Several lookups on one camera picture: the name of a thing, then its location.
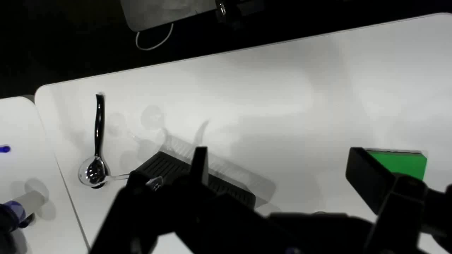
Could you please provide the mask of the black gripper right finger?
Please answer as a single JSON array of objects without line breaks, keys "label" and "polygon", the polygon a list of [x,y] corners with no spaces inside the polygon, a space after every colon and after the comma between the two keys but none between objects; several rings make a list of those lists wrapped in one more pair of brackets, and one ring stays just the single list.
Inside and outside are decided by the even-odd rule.
[{"label": "black gripper right finger", "polygon": [[425,254],[418,247],[422,233],[452,254],[451,188],[439,192],[422,179],[391,172],[362,147],[349,150],[346,179],[376,214],[364,254]]}]

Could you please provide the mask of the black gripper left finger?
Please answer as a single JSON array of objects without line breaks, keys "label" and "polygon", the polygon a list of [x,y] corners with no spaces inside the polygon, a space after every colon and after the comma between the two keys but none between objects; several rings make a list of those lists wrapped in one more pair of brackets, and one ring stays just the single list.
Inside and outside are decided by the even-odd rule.
[{"label": "black gripper left finger", "polygon": [[[189,164],[202,162],[202,155],[208,157],[209,171],[206,147],[196,147]],[[145,179],[134,169],[117,192],[89,254],[151,254],[161,234],[189,224],[205,205],[220,196],[229,195],[216,195],[188,178],[174,183],[165,183],[161,176]]]}]

